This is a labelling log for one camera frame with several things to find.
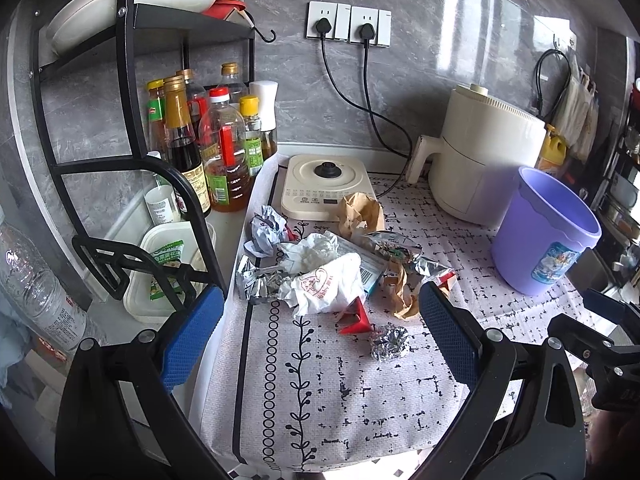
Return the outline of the red paper piece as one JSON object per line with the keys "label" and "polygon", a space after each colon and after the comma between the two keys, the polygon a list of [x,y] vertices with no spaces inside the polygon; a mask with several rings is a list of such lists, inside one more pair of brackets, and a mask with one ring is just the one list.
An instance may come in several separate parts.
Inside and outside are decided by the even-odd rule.
{"label": "red paper piece", "polygon": [[372,330],[372,325],[367,315],[367,309],[360,297],[340,314],[337,319],[338,332],[341,335],[366,334]]}

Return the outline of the white tissue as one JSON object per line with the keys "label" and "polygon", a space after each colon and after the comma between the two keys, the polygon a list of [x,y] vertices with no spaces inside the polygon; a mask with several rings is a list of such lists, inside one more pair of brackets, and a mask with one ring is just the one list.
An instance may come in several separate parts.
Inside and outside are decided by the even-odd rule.
{"label": "white tissue", "polygon": [[297,243],[281,243],[279,249],[286,273],[306,274],[338,257],[338,236],[330,231],[310,233]]}

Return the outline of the shiny snack foil bag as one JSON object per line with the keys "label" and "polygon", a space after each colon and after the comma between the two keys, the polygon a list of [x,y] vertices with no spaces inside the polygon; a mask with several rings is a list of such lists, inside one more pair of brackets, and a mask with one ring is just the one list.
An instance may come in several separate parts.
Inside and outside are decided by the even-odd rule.
{"label": "shiny snack foil bag", "polygon": [[456,276],[448,266],[427,258],[421,245],[408,236],[390,231],[375,231],[361,235],[359,240],[360,245],[369,252],[387,261],[399,263],[408,273],[422,276],[438,286]]}

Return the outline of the blue white cardboard box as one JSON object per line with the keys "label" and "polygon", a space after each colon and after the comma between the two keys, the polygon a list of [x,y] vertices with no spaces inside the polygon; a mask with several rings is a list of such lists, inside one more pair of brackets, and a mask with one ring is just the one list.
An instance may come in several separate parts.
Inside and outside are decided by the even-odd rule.
{"label": "blue white cardboard box", "polygon": [[360,255],[360,278],[362,287],[364,292],[370,295],[378,284],[378,280],[384,274],[387,268],[387,262],[373,252],[369,252],[367,249],[361,248],[349,240],[337,237],[337,255],[342,256],[349,252]]}

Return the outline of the small foil ball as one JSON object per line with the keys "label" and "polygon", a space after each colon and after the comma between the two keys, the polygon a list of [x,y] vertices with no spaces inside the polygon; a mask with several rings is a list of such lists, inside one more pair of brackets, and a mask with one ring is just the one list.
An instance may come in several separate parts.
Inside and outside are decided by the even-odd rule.
{"label": "small foil ball", "polygon": [[409,333],[405,327],[387,323],[376,328],[370,338],[371,356],[378,362],[402,358],[409,352]]}

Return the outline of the clear plastic water bottle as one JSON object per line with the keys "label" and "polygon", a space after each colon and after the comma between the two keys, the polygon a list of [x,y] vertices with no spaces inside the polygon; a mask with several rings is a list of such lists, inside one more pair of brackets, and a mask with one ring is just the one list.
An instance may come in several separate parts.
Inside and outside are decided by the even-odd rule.
{"label": "clear plastic water bottle", "polygon": [[92,338],[106,344],[103,330],[76,304],[32,241],[1,211],[1,286],[40,335],[65,353]]}

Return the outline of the crumpled silver foil wrapper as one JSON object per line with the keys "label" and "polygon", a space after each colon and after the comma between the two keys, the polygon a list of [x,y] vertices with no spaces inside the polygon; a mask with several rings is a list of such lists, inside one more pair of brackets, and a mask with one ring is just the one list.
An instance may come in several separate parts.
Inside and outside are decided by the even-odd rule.
{"label": "crumpled silver foil wrapper", "polygon": [[235,285],[240,296],[257,304],[258,301],[280,300],[280,289],[290,276],[282,266],[258,268],[249,256],[242,256],[236,266]]}

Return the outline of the crumpled white blue wrapper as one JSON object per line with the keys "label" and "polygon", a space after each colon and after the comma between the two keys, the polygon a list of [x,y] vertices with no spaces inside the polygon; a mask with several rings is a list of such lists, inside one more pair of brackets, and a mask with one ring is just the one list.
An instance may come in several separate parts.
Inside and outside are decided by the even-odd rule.
{"label": "crumpled white blue wrapper", "polygon": [[256,258],[270,258],[281,244],[294,240],[297,237],[286,219],[271,206],[262,205],[250,220],[250,238],[244,243],[244,249]]}

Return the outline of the hanging beige bags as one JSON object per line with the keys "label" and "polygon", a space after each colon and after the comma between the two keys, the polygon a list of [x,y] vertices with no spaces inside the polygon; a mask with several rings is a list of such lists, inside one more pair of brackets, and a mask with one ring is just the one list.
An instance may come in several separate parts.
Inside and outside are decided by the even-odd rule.
{"label": "hanging beige bags", "polygon": [[568,52],[567,57],[570,60],[570,82],[551,123],[563,139],[570,156],[585,164],[597,132],[597,86],[587,72],[578,66],[573,51]]}

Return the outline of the white air fryer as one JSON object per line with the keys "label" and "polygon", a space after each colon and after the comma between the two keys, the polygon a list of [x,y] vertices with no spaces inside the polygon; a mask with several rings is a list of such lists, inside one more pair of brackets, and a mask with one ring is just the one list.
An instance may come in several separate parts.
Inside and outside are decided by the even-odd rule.
{"label": "white air fryer", "polygon": [[506,215],[518,168],[536,164],[545,136],[542,120],[484,87],[459,84],[440,136],[421,136],[413,149],[406,180],[418,182],[429,162],[427,181],[437,205],[493,229]]}

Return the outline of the green label sauce bottle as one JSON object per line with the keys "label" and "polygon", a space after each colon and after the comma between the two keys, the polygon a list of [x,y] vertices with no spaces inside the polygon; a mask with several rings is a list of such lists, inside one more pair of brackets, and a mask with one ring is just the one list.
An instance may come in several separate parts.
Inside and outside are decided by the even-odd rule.
{"label": "green label sauce bottle", "polygon": [[151,151],[158,151],[162,159],[167,159],[167,141],[165,127],[165,97],[163,79],[154,79],[146,84],[148,102],[148,147]]}

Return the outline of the white top oil sprayer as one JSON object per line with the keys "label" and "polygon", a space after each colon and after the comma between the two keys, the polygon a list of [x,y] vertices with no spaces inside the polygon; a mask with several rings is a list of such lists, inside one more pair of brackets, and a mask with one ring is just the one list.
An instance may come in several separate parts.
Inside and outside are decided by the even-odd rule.
{"label": "white top oil sprayer", "polygon": [[272,80],[252,81],[248,86],[250,94],[258,97],[258,117],[262,136],[262,156],[264,159],[277,153],[276,99],[278,83]]}

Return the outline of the gold cap clear bottle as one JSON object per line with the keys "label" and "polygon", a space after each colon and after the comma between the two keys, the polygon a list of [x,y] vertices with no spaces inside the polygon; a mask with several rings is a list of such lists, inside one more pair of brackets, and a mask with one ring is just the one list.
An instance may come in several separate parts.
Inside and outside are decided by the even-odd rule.
{"label": "gold cap clear bottle", "polygon": [[227,62],[221,64],[219,85],[229,91],[230,102],[234,107],[240,106],[240,99],[247,95],[247,86],[243,81],[240,64]]}

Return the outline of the red container on rack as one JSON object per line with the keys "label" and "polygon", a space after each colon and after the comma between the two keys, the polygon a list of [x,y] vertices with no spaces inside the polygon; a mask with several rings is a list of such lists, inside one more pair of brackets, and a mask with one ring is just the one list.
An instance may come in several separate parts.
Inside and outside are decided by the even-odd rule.
{"label": "red container on rack", "polygon": [[216,0],[207,10],[203,11],[204,15],[216,20],[226,20],[233,11],[244,11],[246,4],[241,0]]}

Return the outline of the right white wall socket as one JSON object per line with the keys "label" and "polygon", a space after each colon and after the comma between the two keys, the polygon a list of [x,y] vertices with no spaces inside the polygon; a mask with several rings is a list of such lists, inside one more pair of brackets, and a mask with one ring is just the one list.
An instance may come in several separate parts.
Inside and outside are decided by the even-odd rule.
{"label": "right white wall socket", "polygon": [[392,40],[392,16],[390,10],[353,6],[350,10],[348,42],[362,44],[362,29],[367,27],[373,32],[370,44],[375,47],[388,48],[390,40]]}

